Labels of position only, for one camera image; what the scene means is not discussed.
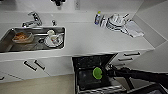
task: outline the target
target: plate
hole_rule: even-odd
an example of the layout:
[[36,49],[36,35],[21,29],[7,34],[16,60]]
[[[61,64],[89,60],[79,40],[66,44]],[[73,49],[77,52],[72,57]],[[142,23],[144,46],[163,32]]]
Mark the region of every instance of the plate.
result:
[[58,35],[58,43],[53,44],[53,42],[51,41],[50,37],[47,36],[44,40],[45,45],[47,45],[48,47],[57,47],[59,45],[61,45],[63,43],[63,35]]

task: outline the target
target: floor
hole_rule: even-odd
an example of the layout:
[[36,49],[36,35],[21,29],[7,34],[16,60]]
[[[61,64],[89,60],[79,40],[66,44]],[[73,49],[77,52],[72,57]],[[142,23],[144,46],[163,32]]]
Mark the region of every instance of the floor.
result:
[[0,94],[75,94],[74,75],[0,84]]

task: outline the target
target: cabinet handle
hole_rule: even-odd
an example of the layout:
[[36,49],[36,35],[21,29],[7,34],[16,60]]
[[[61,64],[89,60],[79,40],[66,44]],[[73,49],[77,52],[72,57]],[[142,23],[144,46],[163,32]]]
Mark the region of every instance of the cabinet handle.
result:
[[29,68],[33,69],[34,71],[37,70],[37,68],[35,68],[35,67],[31,66],[30,64],[28,64],[27,61],[25,61],[24,64],[25,64],[26,66],[28,66]]
[[35,60],[34,63],[35,63],[37,66],[39,66],[41,69],[43,69],[43,70],[45,69],[45,67],[43,67],[42,64],[38,63],[37,60]]
[[117,65],[114,65],[114,66],[124,66],[125,64],[123,63],[123,64],[117,64]]
[[5,79],[5,77],[2,77],[0,80],[4,80]]
[[118,59],[118,61],[128,61],[128,60],[133,60],[132,58],[128,58],[128,59]]
[[124,54],[124,56],[133,56],[133,55],[141,55],[140,52],[135,53],[135,54]]

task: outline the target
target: dish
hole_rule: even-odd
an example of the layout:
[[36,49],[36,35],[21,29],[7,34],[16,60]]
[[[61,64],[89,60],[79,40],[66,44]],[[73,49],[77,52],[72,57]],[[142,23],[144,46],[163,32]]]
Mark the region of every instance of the dish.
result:
[[63,34],[59,34],[57,35],[57,42],[55,42],[55,44],[52,42],[51,38],[49,36],[47,36],[44,40],[44,43],[48,46],[48,47],[57,47],[59,45],[61,45],[63,43]]
[[23,32],[17,33],[12,39],[15,43],[31,43],[34,39],[34,36],[31,32],[28,32],[27,35]]

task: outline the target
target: faucet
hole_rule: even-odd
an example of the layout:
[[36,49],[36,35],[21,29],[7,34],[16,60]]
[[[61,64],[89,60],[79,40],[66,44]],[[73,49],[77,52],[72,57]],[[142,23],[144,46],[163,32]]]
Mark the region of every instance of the faucet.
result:
[[33,15],[34,21],[25,22],[22,24],[22,27],[29,27],[29,25],[31,25],[31,24],[36,24],[38,26],[42,25],[42,21],[40,20],[40,17],[38,16],[38,14],[36,12],[34,12],[34,11],[30,12],[28,15],[29,16]]

